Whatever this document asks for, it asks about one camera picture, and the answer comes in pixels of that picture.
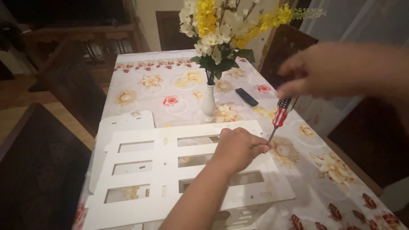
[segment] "floral tablecloth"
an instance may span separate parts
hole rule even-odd
[[[189,61],[193,56],[192,50],[119,55],[103,118],[150,110],[156,128],[202,124],[206,74]],[[224,72],[216,81],[214,122],[257,120],[267,139],[277,111],[275,90],[246,59],[236,62],[240,68]],[[258,106],[246,104],[237,88],[246,90]],[[283,129],[292,134],[283,135]],[[297,197],[274,204],[258,229],[407,229],[295,111],[277,130],[272,146],[270,155]],[[73,229],[81,229],[86,218],[90,173]],[[131,189],[123,192],[124,199],[138,198],[132,196],[137,188]]]

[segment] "white vase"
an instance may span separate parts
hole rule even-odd
[[[213,93],[214,85],[207,85],[206,94],[202,102],[202,121],[212,122],[215,118],[216,102],[214,101]]]

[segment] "american flag screwdriver handle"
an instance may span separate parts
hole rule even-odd
[[[271,133],[268,143],[273,139],[274,133],[278,127],[283,126],[285,119],[287,118],[288,113],[294,108],[295,103],[298,100],[298,96],[295,97],[285,97],[279,100],[277,103],[277,112],[273,119],[274,130]]]

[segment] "chair backrest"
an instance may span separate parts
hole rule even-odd
[[[260,74],[277,89],[282,83],[289,80],[287,77],[277,75],[281,64],[291,55],[317,42],[317,39],[289,25],[280,25],[274,34]]]
[[[37,79],[93,137],[97,135],[106,95],[72,41],[61,42]]]
[[[91,151],[30,105],[0,146],[1,229],[71,229]]]

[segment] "remote control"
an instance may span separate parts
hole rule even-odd
[[[258,102],[254,100],[254,98],[250,96],[250,94],[244,91],[244,89],[238,88],[236,89],[236,92],[238,93],[238,95],[240,95],[241,98],[243,98],[243,100],[245,100],[252,107],[258,105]]]

